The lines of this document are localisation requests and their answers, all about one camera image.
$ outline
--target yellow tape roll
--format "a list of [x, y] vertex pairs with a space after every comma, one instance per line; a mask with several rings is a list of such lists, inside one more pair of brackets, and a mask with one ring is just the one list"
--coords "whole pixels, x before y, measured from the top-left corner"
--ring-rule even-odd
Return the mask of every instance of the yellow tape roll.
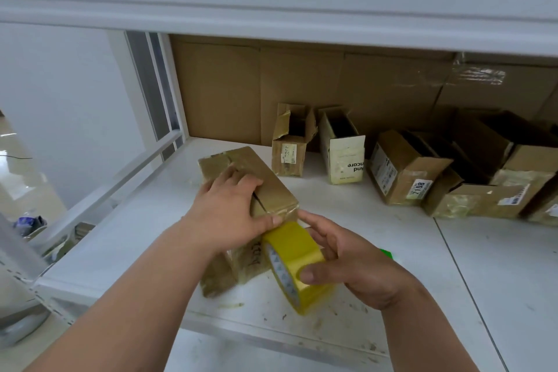
[[298, 279], [306, 265], [324, 262], [320, 247], [296, 222], [286, 222], [263, 235], [263, 251], [271, 263], [277, 283], [299, 314], [323, 296], [332, 285], [307, 285]]

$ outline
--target fingernail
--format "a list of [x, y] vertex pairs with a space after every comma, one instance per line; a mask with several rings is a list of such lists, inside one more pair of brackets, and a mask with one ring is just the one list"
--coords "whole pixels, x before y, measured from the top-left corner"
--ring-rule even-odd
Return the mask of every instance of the fingernail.
[[299, 272], [298, 279], [301, 280], [304, 284], [311, 284], [312, 282], [314, 282], [314, 273], [309, 267], [306, 267]]
[[281, 225], [281, 222], [283, 222], [283, 218], [275, 214], [272, 216], [271, 221], [273, 222], [273, 226], [277, 227]]

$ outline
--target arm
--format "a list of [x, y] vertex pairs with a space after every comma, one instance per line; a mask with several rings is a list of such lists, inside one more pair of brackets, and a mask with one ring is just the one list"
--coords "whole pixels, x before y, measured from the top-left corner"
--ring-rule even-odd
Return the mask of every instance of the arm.
[[275, 216], [250, 217], [250, 199], [261, 184], [230, 167], [203, 185], [190, 211], [26, 371], [163, 371], [211, 259], [281, 222]]
[[396, 372], [478, 372], [426, 288], [370, 242], [329, 219], [299, 211], [327, 262], [300, 272], [307, 284], [345, 283], [364, 304], [380, 310]]

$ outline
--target barcode label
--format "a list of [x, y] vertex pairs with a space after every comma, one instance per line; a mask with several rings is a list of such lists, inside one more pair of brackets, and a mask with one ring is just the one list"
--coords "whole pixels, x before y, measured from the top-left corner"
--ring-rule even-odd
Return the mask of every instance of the barcode label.
[[371, 171], [380, 190], [386, 195], [397, 177], [397, 170], [378, 143], [372, 153]]
[[407, 194], [407, 198], [422, 200], [428, 192], [430, 185], [432, 185], [431, 179], [415, 179], [415, 182]]
[[550, 209], [546, 210], [550, 216], [554, 216], [554, 218], [558, 218], [558, 205], [553, 205]]
[[296, 163], [296, 144], [281, 145], [281, 163]]
[[525, 187], [523, 187], [523, 189], [519, 193], [517, 193], [513, 197], [506, 197], [506, 198], [500, 199], [500, 201], [498, 202], [498, 205], [499, 206], [517, 206], [517, 205], [519, 205], [521, 203], [521, 200], [523, 199], [525, 193], [529, 189], [529, 185], [530, 184], [527, 184]]

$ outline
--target tile floor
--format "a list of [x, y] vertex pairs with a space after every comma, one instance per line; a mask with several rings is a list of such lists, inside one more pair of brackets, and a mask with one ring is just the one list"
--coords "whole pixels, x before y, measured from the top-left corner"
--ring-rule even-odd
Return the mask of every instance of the tile floor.
[[[40, 214], [52, 223], [66, 208], [44, 174], [35, 170], [31, 157], [18, 140], [5, 117], [0, 117], [0, 212], [15, 220], [25, 212]], [[0, 271], [0, 307], [28, 299], [27, 292], [10, 276]], [[20, 372], [52, 341], [65, 331], [66, 325], [50, 316], [34, 333], [16, 346], [0, 350], [0, 370]]]

